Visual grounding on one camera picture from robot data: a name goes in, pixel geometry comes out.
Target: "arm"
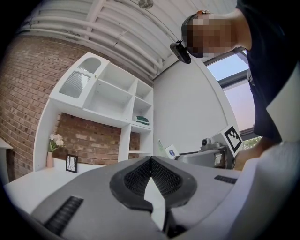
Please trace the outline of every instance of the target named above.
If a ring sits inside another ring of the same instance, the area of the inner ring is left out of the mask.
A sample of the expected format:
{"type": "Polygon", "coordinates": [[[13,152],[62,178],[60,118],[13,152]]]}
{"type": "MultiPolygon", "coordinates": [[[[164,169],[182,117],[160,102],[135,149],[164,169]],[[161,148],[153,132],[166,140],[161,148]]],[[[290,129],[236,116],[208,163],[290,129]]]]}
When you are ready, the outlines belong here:
{"type": "Polygon", "coordinates": [[[238,153],[238,155],[235,158],[235,170],[242,170],[245,163],[252,158],[258,158],[262,155],[264,151],[269,149],[270,147],[276,145],[277,143],[263,137],[261,140],[250,149],[242,150],[238,153]]]}

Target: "white flower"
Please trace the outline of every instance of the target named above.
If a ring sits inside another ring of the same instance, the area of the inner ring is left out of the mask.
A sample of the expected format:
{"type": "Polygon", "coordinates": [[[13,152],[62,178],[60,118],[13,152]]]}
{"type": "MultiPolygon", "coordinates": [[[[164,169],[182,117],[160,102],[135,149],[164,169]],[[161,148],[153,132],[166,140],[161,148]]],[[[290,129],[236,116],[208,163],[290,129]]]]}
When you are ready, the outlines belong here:
{"type": "Polygon", "coordinates": [[[61,140],[61,139],[60,139],[60,140],[57,140],[55,143],[56,143],[57,146],[62,146],[62,145],[64,145],[64,141],[61,140]]]}
{"type": "Polygon", "coordinates": [[[57,141],[57,140],[62,140],[62,136],[60,134],[57,134],[54,136],[54,140],[57,141]]]}
{"type": "Polygon", "coordinates": [[[50,135],[50,140],[53,140],[55,138],[55,135],[54,134],[51,134],[50,135]]]}

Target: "ceiling light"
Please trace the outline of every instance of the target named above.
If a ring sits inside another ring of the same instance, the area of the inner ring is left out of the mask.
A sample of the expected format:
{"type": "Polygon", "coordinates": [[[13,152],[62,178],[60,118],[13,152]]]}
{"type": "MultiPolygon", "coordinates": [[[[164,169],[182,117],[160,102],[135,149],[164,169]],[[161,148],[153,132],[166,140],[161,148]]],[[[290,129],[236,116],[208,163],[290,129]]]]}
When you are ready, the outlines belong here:
{"type": "Polygon", "coordinates": [[[139,6],[143,9],[150,9],[153,7],[153,0],[139,0],[139,6]]]}

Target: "vase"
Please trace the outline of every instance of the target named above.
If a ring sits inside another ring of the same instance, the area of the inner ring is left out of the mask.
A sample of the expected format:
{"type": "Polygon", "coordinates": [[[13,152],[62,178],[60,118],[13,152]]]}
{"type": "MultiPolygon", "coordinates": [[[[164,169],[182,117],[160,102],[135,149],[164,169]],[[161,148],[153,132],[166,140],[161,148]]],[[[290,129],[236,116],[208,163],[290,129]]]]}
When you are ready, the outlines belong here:
{"type": "Polygon", "coordinates": [[[53,156],[52,156],[52,152],[48,152],[47,154],[47,161],[46,161],[46,167],[53,167],[54,166],[54,162],[53,162],[53,156]]]}

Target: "brick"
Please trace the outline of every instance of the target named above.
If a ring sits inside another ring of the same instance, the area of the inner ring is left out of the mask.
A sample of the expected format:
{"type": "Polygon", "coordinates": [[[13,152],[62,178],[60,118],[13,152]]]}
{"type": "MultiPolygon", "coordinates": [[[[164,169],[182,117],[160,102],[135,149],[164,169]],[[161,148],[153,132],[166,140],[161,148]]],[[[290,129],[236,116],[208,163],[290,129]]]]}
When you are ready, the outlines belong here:
{"type": "MultiPolygon", "coordinates": [[[[0,137],[14,147],[16,179],[33,169],[35,134],[49,94],[86,52],[125,68],[92,49],[54,38],[18,36],[7,49],[0,71],[0,137]]],[[[120,128],[62,114],[53,130],[65,141],[66,149],[57,152],[59,158],[65,159],[68,152],[77,155],[80,163],[117,163],[120,128]]],[[[139,149],[139,135],[131,136],[130,148],[139,149]]]]}
{"type": "Polygon", "coordinates": [[[102,160],[102,159],[94,159],[94,164],[104,165],[104,164],[105,164],[105,160],[102,160]]]}
{"type": "Polygon", "coordinates": [[[83,139],[83,140],[87,140],[87,138],[88,138],[87,135],[82,135],[82,134],[76,134],[75,136],[76,136],[76,138],[83,139]]]}
{"type": "Polygon", "coordinates": [[[117,151],[117,150],[108,150],[107,151],[107,154],[118,154],[119,153],[119,151],[117,151]]]}
{"type": "Polygon", "coordinates": [[[100,144],[100,143],[92,143],[90,145],[92,148],[109,148],[107,144],[100,144]]]}
{"type": "Polygon", "coordinates": [[[113,164],[116,164],[118,163],[117,160],[105,160],[105,165],[113,165],[113,164]]]}

